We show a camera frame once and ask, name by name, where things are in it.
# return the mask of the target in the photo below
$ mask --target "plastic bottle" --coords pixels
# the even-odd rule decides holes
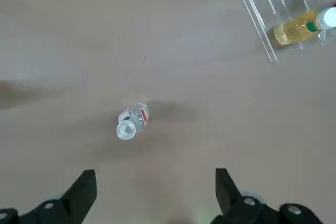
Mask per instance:
[[[131,140],[144,131],[149,119],[148,107],[139,102],[126,108],[118,116],[117,136],[122,140]]]
[[[277,25],[273,29],[276,41],[284,46],[313,38],[322,30],[336,27],[336,7],[321,12],[310,10],[300,17]]]

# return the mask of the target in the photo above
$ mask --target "white bottle cap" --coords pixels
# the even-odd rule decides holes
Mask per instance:
[[[318,16],[318,25],[324,30],[336,27],[336,7],[321,11]]]
[[[117,126],[117,136],[122,140],[134,138],[137,128],[130,120],[124,120]]]

